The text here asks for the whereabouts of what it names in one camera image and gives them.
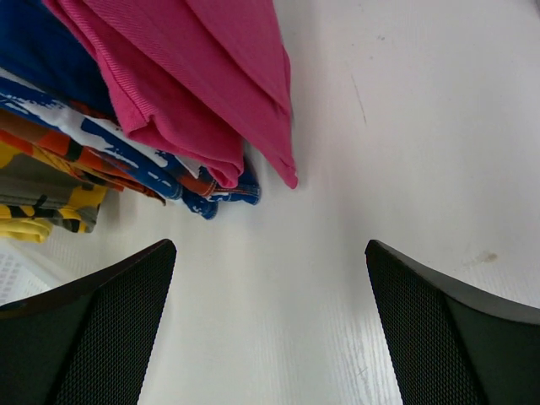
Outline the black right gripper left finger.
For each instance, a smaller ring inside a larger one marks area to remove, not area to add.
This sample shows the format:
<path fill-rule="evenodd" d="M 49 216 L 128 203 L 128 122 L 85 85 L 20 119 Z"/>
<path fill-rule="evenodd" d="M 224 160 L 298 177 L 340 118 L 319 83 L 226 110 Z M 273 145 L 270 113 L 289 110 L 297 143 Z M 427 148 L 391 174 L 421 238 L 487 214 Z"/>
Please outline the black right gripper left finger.
<path fill-rule="evenodd" d="M 161 240 L 1 307 L 3 404 L 136 404 L 176 261 Z"/>

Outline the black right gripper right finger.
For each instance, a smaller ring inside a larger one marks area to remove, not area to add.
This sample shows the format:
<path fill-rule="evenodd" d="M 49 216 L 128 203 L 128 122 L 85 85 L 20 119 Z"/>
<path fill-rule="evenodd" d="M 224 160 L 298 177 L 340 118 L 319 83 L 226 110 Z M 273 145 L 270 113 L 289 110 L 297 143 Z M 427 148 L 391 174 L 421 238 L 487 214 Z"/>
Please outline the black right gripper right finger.
<path fill-rule="evenodd" d="M 402 402 L 537 404 L 539 310 L 371 240 L 370 284 Z"/>

